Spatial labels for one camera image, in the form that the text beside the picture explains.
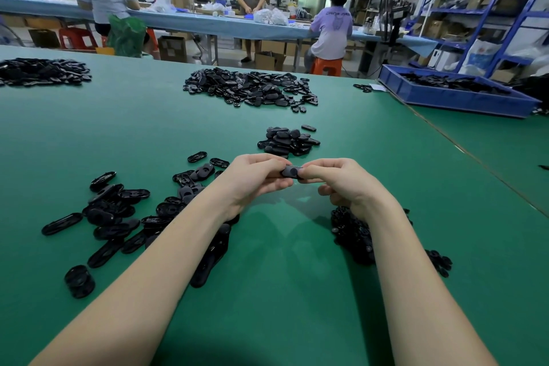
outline green table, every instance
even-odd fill
[[[549,221],[389,94],[311,76],[319,106],[306,114],[235,109],[181,90],[191,64],[0,50],[17,56],[74,57],[93,82],[0,89],[2,364],[31,360],[142,251],[92,269],[92,296],[70,296],[63,275],[101,243],[86,221],[50,237],[40,229],[81,210],[94,177],[115,170],[128,188],[150,189],[144,217],[175,193],[174,173],[197,166],[190,154],[232,160],[258,152],[268,126],[303,123],[322,144],[295,164],[347,156],[378,176],[411,209],[423,245],[453,259],[445,283],[501,364],[547,364]],[[331,210],[312,185],[256,200],[206,285],[186,291],[154,364],[390,364],[376,270],[333,243]]]
[[[512,119],[430,107],[414,109],[549,217],[549,118]]]

